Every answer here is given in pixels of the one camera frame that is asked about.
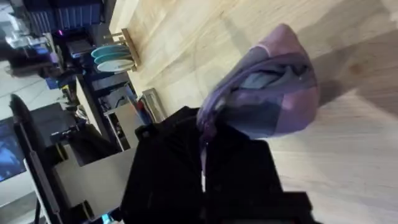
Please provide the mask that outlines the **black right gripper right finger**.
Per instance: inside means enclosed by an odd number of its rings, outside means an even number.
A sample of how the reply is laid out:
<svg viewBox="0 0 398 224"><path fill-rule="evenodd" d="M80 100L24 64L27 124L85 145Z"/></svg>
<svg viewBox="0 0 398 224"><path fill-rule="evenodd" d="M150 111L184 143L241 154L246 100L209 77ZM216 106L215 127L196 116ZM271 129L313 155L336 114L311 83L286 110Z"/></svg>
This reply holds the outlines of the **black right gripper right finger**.
<svg viewBox="0 0 398 224"><path fill-rule="evenodd" d="M267 142L220 124L206 149L207 223L280 223L269 199L282 191Z"/></svg>

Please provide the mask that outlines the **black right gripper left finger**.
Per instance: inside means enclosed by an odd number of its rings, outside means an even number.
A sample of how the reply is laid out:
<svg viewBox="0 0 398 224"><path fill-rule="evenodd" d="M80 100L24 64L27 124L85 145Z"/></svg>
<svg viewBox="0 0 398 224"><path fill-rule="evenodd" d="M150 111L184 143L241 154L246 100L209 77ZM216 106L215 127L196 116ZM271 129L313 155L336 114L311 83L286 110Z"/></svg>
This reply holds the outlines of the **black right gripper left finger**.
<svg viewBox="0 0 398 224"><path fill-rule="evenodd" d="M139 144L120 205L124 223L203 223L196 108L135 130Z"/></svg>

